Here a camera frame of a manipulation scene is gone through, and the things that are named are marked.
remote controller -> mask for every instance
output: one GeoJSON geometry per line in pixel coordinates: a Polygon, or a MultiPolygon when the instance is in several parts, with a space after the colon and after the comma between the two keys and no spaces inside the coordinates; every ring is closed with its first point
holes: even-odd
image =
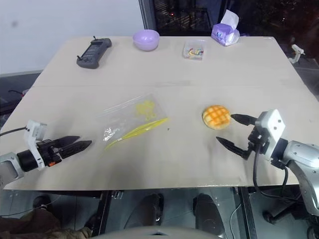
{"type": "Polygon", "coordinates": [[[83,53],[81,57],[77,56],[76,64],[80,67],[96,69],[99,67],[99,60],[109,47],[112,46],[112,42],[109,38],[96,39],[91,41],[90,46],[83,53]]]}

purple tissue box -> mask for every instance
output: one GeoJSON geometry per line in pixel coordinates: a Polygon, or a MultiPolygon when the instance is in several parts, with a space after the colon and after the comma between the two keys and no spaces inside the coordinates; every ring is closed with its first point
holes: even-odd
{"type": "Polygon", "coordinates": [[[237,29],[233,30],[230,25],[219,23],[213,26],[211,37],[219,42],[221,45],[229,46],[235,43],[232,42],[233,37],[230,38],[231,33],[239,36],[239,31],[237,29]]]}

bowl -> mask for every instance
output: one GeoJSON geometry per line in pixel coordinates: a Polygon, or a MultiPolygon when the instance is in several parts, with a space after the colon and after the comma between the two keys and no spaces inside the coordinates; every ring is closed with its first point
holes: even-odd
{"type": "Polygon", "coordinates": [[[159,45],[160,35],[154,30],[141,30],[134,34],[133,42],[143,51],[153,51],[159,45]]]}

white table surface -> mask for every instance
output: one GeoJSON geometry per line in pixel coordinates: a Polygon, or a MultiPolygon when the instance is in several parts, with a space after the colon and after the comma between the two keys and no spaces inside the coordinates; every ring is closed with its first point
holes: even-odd
{"type": "MultiPolygon", "coordinates": [[[[183,59],[189,37],[162,37],[153,52],[141,52],[129,37],[111,37],[112,50],[100,67],[83,69],[76,55],[90,38],[68,41],[34,83],[2,131],[28,119],[48,124],[45,138],[79,135],[93,140],[85,151],[42,171],[28,172],[7,189],[111,190],[252,185],[253,158],[225,149],[224,137],[247,148],[252,127],[232,121],[224,130],[207,128],[201,113],[221,104],[232,114],[257,117],[277,108],[286,124],[283,137],[319,144],[319,102],[301,81],[273,38],[241,37],[222,47],[209,37],[203,61],[183,59]],[[96,116],[104,109],[152,93],[169,121],[123,140],[104,151],[103,129],[96,116]]],[[[26,147],[23,132],[0,141],[0,153],[26,147]]],[[[283,171],[261,156],[260,185],[282,183],[283,171]]],[[[289,184],[298,183],[290,173],[289,184]]]]}

